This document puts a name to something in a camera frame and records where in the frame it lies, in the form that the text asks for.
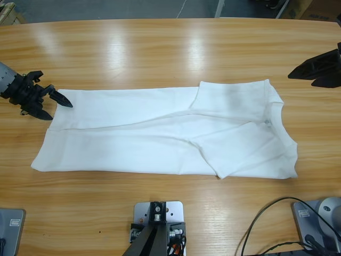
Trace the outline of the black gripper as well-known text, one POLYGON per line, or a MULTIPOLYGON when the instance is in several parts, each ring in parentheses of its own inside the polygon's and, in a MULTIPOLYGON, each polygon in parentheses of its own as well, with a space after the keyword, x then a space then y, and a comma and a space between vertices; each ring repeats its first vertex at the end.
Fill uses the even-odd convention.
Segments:
POLYGON ((323 77, 340 70, 341 42, 338 49, 305 60, 288 75, 289 79, 315 79, 314 87, 340 87, 340 77, 323 77))
POLYGON ((51 121, 53 117, 43 110, 42 97, 48 95, 50 99, 64 107, 72 108, 73 105, 52 84, 45 88, 35 85, 34 83, 39 82, 42 75, 40 70, 31 71, 26 75, 12 75, 6 71, 4 75, 1 75, 1 97, 9 99, 13 105, 19 105, 22 115, 51 121))

